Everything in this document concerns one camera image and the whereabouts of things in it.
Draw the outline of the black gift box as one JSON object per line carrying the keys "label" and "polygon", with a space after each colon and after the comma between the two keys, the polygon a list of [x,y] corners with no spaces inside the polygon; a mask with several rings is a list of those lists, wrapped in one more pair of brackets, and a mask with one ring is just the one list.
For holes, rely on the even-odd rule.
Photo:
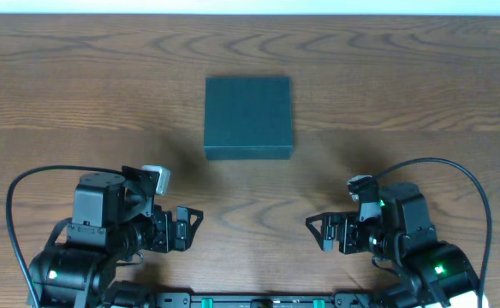
{"label": "black gift box", "polygon": [[205,80],[204,151],[208,160],[289,160],[293,150],[288,76]]}

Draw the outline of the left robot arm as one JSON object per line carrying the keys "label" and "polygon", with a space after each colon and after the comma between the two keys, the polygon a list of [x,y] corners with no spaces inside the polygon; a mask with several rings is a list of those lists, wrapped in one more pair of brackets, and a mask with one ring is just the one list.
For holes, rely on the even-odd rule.
{"label": "left robot arm", "polygon": [[116,270],[134,265],[144,251],[186,251],[204,214],[154,203],[160,175],[138,169],[124,174],[81,176],[74,210],[60,221],[29,273],[37,292],[29,305],[42,307],[153,307],[149,287],[116,281]]}

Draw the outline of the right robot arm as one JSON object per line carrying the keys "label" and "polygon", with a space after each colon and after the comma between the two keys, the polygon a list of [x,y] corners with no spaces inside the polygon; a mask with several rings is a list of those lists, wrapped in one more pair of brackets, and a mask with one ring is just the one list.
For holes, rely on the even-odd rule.
{"label": "right robot arm", "polygon": [[464,294],[479,304],[479,278],[465,253],[441,241],[417,185],[403,182],[362,188],[349,183],[357,211],[325,212],[306,219],[321,250],[334,245],[345,255],[369,252],[373,261],[389,261],[399,283],[376,292],[371,307],[451,307]]}

